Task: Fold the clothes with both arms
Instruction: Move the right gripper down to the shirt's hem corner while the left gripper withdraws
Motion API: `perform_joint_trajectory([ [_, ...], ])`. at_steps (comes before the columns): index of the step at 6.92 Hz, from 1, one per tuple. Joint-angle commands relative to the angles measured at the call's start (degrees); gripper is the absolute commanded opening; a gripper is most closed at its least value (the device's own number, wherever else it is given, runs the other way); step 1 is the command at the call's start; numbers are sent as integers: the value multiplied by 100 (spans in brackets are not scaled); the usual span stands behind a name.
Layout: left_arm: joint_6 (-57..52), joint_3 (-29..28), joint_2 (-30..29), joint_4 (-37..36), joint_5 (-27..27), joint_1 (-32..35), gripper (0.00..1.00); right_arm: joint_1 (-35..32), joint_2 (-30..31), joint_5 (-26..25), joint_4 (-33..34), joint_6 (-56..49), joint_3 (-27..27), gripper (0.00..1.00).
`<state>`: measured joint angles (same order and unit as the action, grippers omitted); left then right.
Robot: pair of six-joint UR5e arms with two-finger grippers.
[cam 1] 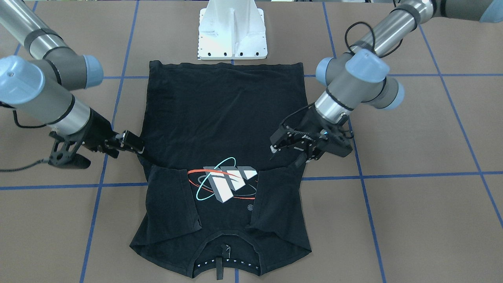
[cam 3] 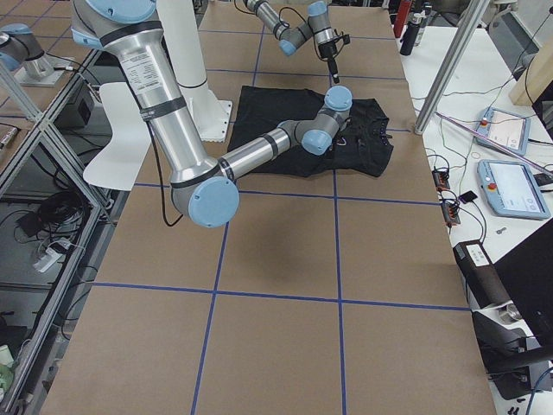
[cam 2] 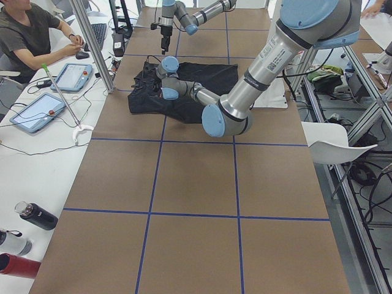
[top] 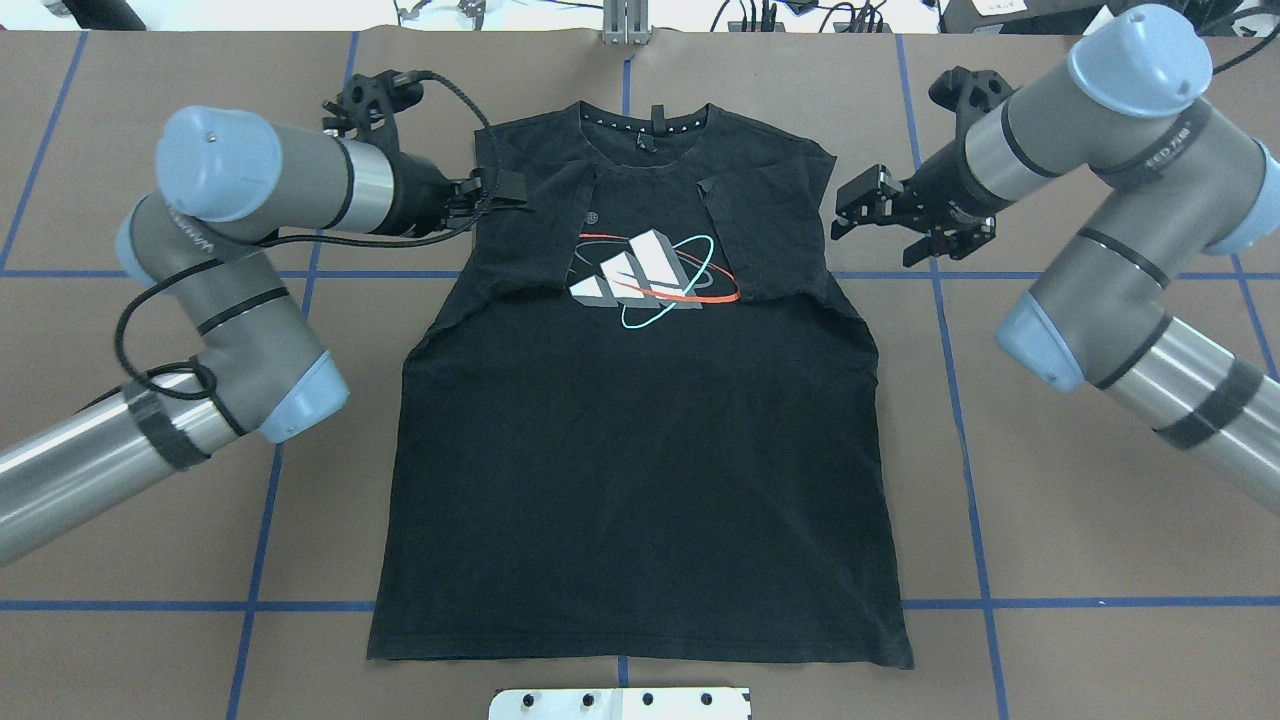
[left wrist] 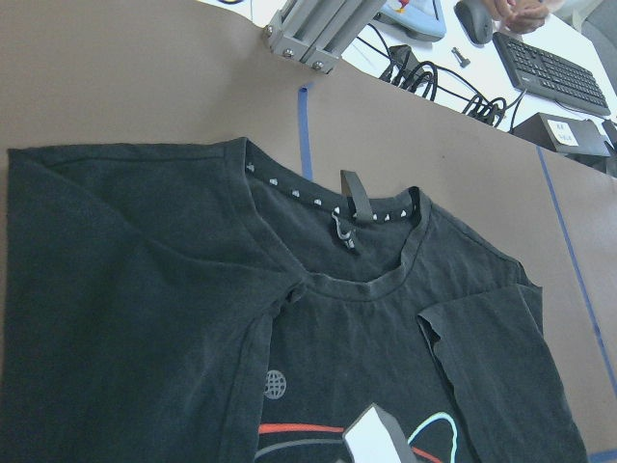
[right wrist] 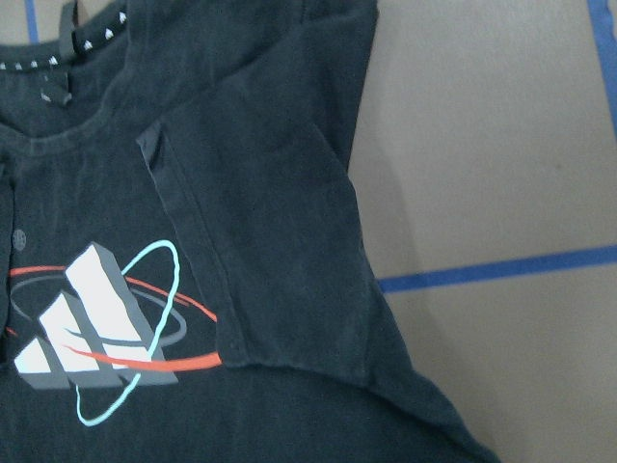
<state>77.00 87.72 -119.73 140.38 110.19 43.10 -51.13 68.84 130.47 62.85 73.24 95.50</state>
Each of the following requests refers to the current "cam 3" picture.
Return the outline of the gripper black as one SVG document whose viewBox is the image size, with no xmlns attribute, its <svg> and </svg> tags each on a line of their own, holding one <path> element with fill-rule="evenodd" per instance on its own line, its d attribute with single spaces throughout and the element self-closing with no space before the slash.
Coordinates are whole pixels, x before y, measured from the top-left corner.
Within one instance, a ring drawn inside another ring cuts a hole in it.
<svg viewBox="0 0 553 415">
<path fill-rule="evenodd" d="M 316 54 L 320 61 L 327 61 L 333 83 L 339 83 L 337 63 L 334 60 L 349 43 L 349 34 L 344 32 L 316 32 L 314 34 Z"/>
</svg>

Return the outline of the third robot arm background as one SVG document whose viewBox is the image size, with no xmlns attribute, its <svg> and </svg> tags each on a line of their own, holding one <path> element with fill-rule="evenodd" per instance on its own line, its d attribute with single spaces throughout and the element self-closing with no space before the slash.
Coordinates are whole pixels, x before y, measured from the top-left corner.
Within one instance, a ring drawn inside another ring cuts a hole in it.
<svg viewBox="0 0 553 415">
<path fill-rule="evenodd" d="M 1 27 L 1 62 L 10 71 L 19 69 L 26 61 L 44 55 L 31 28 L 24 23 L 11 23 Z"/>
</svg>

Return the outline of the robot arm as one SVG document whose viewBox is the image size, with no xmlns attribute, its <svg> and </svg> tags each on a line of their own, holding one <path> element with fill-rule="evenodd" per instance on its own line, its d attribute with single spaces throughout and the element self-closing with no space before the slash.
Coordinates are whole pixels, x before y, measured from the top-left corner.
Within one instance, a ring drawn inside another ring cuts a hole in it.
<svg viewBox="0 0 553 415">
<path fill-rule="evenodd" d="M 220 158 L 209 156 L 200 128 L 226 109 L 207 86 L 197 21 L 189 1 L 75 1 L 73 39 L 114 55 L 151 136 L 172 169 L 175 208 L 203 227 L 235 215 L 236 180 L 294 146 L 324 154 L 344 128 L 353 103 L 340 85 L 311 120 L 286 120 Z"/>
<path fill-rule="evenodd" d="M 341 50 L 350 43 L 350 35 L 333 28 L 328 6 L 324 1 L 316 1 L 308 6 L 306 17 L 297 10 L 285 6 L 276 12 L 268 1 L 243 1 L 246 14 L 255 15 L 278 40 L 279 48 L 286 56 L 293 55 L 302 45 L 312 41 L 315 54 L 320 61 L 327 63 L 329 75 L 334 84 L 340 83 L 336 62 Z M 283 10 L 294 11 L 302 23 L 292 27 L 282 18 Z"/>
</svg>

